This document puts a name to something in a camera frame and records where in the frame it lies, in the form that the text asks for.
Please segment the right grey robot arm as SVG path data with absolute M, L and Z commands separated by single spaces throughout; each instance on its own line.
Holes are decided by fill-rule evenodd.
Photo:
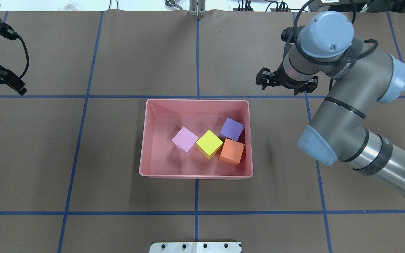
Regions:
M 376 40 L 355 35 L 353 20 L 336 11 L 313 16 L 305 25 L 283 30 L 283 60 L 263 68 L 256 84 L 282 86 L 294 95 L 311 93 L 315 77 L 335 81 L 298 141 L 299 149 L 330 166 L 336 161 L 386 183 L 405 197 L 405 151 L 362 123 L 376 103 L 390 103 L 405 91 L 405 63 L 377 49 Z

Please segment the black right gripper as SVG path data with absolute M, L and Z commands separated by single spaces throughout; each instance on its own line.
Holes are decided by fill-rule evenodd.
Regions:
M 294 91 L 294 96 L 299 93 L 313 93 L 318 87 L 319 77 L 299 81 L 292 79 L 280 64 L 278 69 L 272 72 L 270 69 L 263 67 L 256 75 L 256 85 L 260 85 L 262 90 L 267 87 L 283 86 L 284 88 Z

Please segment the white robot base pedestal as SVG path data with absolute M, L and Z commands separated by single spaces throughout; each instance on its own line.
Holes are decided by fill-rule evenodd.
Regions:
M 151 244 L 150 253 L 242 253 L 241 242 L 158 242 Z

